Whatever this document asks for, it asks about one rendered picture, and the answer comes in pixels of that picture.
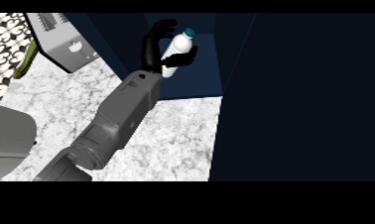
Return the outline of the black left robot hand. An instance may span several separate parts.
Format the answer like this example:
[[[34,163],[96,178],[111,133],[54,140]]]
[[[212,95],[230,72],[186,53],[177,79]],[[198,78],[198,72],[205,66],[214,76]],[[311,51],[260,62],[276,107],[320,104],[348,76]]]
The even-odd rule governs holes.
[[[196,57],[198,47],[193,46],[187,54],[173,54],[168,58],[161,57],[158,42],[161,39],[173,38],[174,19],[159,20],[142,39],[140,62],[142,69],[152,73],[162,73],[162,66],[178,67],[189,65]]]

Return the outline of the white water bottle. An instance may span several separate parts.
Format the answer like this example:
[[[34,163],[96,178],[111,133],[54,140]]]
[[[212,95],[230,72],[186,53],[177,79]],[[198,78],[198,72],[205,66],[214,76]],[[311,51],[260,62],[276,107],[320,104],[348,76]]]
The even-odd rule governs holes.
[[[195,37],[193,29],[186,28],[184,31],[173,38],[161,59],[167,59],[174,54],[189,53],[192,49],[193,37]]]

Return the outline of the dark blue cabinet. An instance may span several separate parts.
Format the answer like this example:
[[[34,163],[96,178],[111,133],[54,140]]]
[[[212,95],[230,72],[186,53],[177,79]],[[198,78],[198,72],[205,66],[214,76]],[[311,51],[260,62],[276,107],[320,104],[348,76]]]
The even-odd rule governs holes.
[[[69,13],[71,23],[118,77],[140,69],[140,44],[153,24],[177,21],[175,31],[195,31],[198,55],[162,80],[164,100],[224,94],[246,42],[252,13]]]

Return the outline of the dark blue cabinet door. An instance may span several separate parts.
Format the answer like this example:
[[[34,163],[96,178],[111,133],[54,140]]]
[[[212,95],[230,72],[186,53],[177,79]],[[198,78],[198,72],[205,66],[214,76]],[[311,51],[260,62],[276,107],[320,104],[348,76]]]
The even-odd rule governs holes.
[[[375,14],[257,15],[209,177],[375,180]]]

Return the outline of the grey box with white icons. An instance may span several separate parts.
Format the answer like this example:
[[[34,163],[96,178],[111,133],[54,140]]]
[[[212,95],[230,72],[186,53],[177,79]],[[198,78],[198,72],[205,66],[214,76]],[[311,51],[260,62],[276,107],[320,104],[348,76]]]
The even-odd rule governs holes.
[[[66,73],[97,58],[97,52],[63,13],[25,14],[40,53]]]

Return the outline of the green strip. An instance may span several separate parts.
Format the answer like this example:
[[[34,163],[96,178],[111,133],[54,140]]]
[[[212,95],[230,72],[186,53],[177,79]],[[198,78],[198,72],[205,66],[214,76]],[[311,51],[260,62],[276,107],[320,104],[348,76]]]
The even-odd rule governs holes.
[[[23,60],[22,60],[22,63],[16,67],[15,72],[13,72],[15,79],[20,79],[25,76],[28,69],[31,67],[34,58],[37,56],[37,53],[38,53],[37,43],[31,42],[28,49],[26,49],[26,54],[25,54]]]

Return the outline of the black and white patterned panel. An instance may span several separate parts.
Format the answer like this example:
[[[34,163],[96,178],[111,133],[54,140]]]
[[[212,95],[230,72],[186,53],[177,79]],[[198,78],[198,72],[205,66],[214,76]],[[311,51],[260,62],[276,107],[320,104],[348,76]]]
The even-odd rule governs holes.
[[[0,13],[0,100],[6,94],[13,72],[26,49],[35,42],[23,13]]]

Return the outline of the grey rounded block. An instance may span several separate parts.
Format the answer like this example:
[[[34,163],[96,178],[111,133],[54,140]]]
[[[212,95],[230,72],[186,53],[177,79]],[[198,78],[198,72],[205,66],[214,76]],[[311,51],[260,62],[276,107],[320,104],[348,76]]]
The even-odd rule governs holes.
[[[35,137],[34,118],[26,113],[0,106],[0,178],[28,157]]]

